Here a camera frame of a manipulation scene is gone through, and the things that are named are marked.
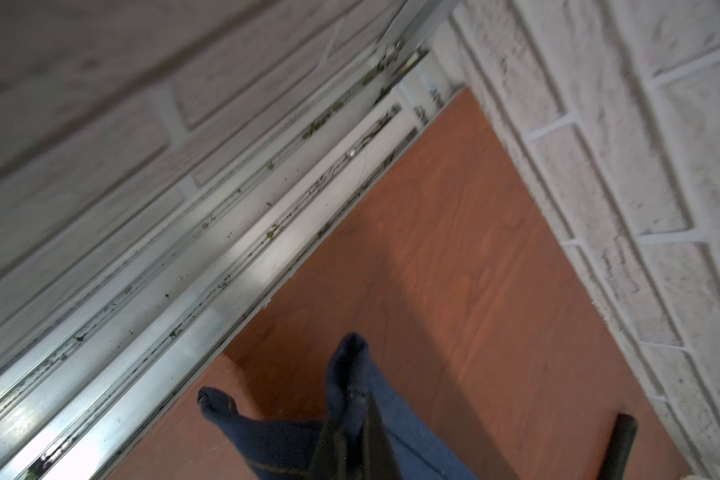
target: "brick wall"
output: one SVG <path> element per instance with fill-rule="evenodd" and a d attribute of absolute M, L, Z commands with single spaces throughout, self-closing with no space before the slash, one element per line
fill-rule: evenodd
<path fill-rule="evenodd" d="M 464 0 L 432 49 L 694 472 L 720 478 L 720 0 Z"/>
<path fill-rule="evenodd" d="M 0 362 L 401 4 L 0 2 Z"/>

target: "white brick wall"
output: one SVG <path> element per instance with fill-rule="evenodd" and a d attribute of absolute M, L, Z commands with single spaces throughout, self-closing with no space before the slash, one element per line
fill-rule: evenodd
<path fill-rule="evenodd" d="M 0 2 L 0 366 L 401 4 Z"/>
<path fill-rule="evenodd" d="M 463 0 L 431 46 L 692 470 L 720 479 L 720 0 Z"/>

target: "reddish-brown floor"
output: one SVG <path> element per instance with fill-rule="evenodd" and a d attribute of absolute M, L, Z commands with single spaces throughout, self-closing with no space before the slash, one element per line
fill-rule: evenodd
<path fill-rule="evenodd" d="M 465 91 L 110 476 L 253 478 L 194 403 L 227 390 L 257 418 L 323 413 L 349 331 L 482 478 L 594 479 L 618 412 L 626 478 L 688 467 Z"/>

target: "wooden floor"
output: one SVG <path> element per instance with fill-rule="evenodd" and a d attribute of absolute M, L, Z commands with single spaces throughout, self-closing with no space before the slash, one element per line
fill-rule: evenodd
<path fill-rule="evenodd" d="M 626 478 L 688 473 L 464 91 L 110 478 L 253 478 L 197 389 L 257 418 L 320 416 L 353 330 L 481 478 L 594 479 L 618 412 L 640 425 Z"/>

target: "wood grain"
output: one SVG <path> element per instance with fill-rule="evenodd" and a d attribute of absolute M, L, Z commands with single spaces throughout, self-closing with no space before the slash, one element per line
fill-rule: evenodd
<path fill-rule="evenodd" d="M 232 361 L 255 415 L 316 417 L 328 358 L 353 330 L 481 478 L 595 478 L 618 412 L 640 424 L 626 478 L 688 473 L 469 91 L 215 363 Z M 113 478 L 145 464 L 187 478 L 154 459 L 176 441 L 163 424 L 195 408 L 183 400 Z M 200 458 L 208 441 L 192 428 Z"/>

